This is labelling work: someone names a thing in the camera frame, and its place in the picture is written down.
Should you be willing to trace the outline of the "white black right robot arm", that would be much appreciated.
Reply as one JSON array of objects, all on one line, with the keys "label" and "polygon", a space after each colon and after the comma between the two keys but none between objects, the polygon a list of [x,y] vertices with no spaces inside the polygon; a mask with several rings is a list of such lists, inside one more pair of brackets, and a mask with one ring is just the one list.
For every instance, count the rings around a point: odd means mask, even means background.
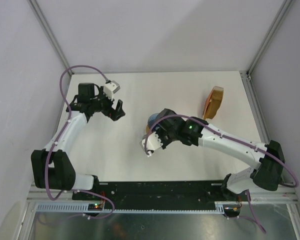
[{"label": "white black right robot arm", "polygon": [[278,189],[285,161],[276,141],[265,144],[239,138],[204,119],[181,116],[167,108],[154,119],[154,132],[163,149],[178,141],[187,146],[210,148],[247,164],[247,169],[224,178],[220,194],[227,201],[245,190],[261,188],[274,192]]}]

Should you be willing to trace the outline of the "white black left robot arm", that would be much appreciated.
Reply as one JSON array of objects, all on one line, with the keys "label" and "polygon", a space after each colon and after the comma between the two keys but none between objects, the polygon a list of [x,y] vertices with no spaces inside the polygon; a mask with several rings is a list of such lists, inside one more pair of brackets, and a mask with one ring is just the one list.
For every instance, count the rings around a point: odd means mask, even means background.
[{"label": "white black left robot arm", "polygon": [[97,177],[77,173],[70,161],[69,154],[81,130],[95,113],[102,113],[112,121],[125,116],[123,101],[118,100],[113,107],[114,95],[120,89],[115,81],[105,85],[80,83],[78,93],[67,104],[68,117],[63,127],[42,149],[31,154],[31,164],[35,186],[39,189],[61,191],[83,190],[90,200],[100,196],[101,188],[96,184]]}]

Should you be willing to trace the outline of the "round wooden dripper holder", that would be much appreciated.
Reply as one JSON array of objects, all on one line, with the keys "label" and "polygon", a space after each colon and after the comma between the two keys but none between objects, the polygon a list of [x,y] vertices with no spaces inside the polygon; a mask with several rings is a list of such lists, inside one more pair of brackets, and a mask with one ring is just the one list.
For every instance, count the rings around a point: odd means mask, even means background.
[{"label": "round wooden dripper holder", "polygon": [[146,132],[146,134],[151,134],[152,133],[152,131],[150,130],[149,125],[146,125],[145,132]]}]

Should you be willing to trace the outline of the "orange coffee filter box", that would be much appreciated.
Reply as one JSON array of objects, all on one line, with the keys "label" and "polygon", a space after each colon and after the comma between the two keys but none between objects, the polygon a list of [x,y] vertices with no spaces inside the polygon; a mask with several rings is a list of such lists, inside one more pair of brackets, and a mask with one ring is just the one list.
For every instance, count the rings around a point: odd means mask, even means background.
[{"label": "orange coffee filter box", "polygon": [[202,114],[202,118],[204,120],[213,119],[221,104],[224,97],[224,88],[220,86],[214,86],[207,97],[204,105],[204,110]]}]

